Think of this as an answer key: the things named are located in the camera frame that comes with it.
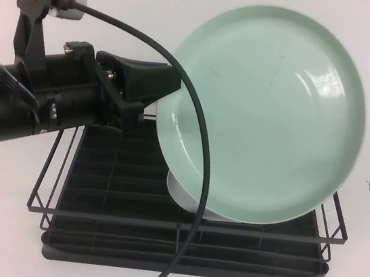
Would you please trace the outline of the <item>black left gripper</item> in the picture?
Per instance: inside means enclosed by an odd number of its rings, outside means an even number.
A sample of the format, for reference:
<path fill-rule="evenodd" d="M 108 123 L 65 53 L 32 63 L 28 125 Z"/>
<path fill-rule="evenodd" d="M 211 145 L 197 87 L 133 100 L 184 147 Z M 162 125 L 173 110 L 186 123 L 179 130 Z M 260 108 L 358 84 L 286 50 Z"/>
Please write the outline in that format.
<path fill-rule="evenodd" d="M 144 62 L 99 51 L 88 42 L 69 42 L 64 54 L 41 51 L 35 135 L 85 125 L 123 128 L 152 104 L 181 88 L 169 64 Z M 107 72 L 114 76 L 109 79 Z"/>

